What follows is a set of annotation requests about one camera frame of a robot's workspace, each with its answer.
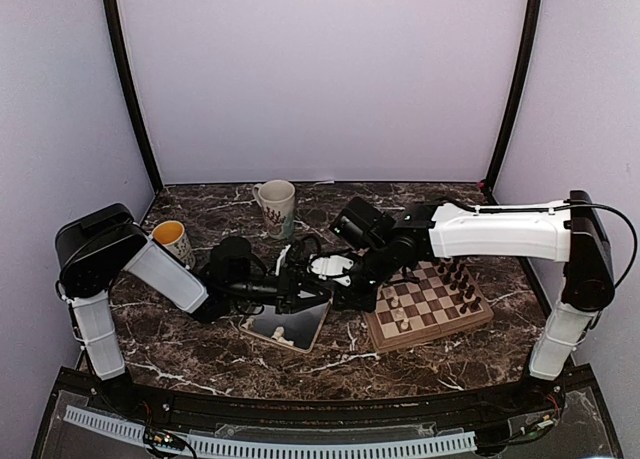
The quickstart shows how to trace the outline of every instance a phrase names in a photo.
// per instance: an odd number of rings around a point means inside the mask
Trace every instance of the tabletop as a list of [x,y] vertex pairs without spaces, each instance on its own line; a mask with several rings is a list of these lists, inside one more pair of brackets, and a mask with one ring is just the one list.
[[[270,239],[252,185],[167,186],[142,227],[185,224],[198,266],[230,235],[246,237],[272,263],[285,243]],[[354,196],[397,215],[412,202],[444,195],[484,202],[474,184],[296,184],[295,237],[314,233],[330,249],[343,244],[327,226]],[[408,349],[376,353],[356,311],[330,310],[310,353],[274,346],[239,331],[242,316],[201,324],[137,278],[123,273],[111,309],[126,364],[139,384],[232,397],[360,400],[411,397],[512,382],[544,326],[542,309],[516,258],[466,260],[494,312],[488,324]]]

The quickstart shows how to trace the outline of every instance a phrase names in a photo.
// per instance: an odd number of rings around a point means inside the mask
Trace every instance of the perforated metal rail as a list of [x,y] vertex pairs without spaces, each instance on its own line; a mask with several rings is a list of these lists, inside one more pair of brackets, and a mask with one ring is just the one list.
[[[74,406],[67,406],[64,420],[103,436],[144,447],[144,426]],[[232,441],[198,434],[179,434],[198,454],[198,458],[247,459],[419,459],[446,457],[476,450],[475,434],[466,432],[449,436],[371,444],[270,444]],[[183,451],[183,456],[190,456]]]

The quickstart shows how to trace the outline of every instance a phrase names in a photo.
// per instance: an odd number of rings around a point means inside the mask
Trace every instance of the wall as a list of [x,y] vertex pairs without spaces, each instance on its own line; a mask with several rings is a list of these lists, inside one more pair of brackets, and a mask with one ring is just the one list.
[[0,443],[29,457],[60,365],[73,366],[53,292],[53,239],[112,202],[152,199],[101,0],[0,0]]
[[[640,227],[640,0],[543,0],[524,97],[500,175],[502,203],[528,203],[587,190]],[[630,234],[600,215],[620,275]],[[549,297],[560,267],[535,264]],[[611,410],[625,457],[640,457],[640,267],[620,287],[576,359],[590,362]]]
[[120,0],[167,183],[484,177],[526,0]]

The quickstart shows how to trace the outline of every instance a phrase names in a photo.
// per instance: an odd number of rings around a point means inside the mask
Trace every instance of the white mug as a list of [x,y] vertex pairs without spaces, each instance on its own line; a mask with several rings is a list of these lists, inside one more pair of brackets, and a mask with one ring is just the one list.
[[196,256],[193,254],[187,232],[181,222],[166,221],[158,224],[151,236],[176,258],[189,266],[190,270],[196,267]]
[[296,188],[287,181],[269,181],[253,186],[253,197],[262,209],[267,233],[273,239],[293,235]]

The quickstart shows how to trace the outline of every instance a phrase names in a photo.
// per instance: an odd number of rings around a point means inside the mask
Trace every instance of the chessboard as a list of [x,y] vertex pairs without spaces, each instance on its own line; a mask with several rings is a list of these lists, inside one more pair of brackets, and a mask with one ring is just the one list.
[[376,310],[364,313],[378,352],[393,351],[486,324],[493,311],[458,261],[420,262],[411,281],[394,275],[378,291]]

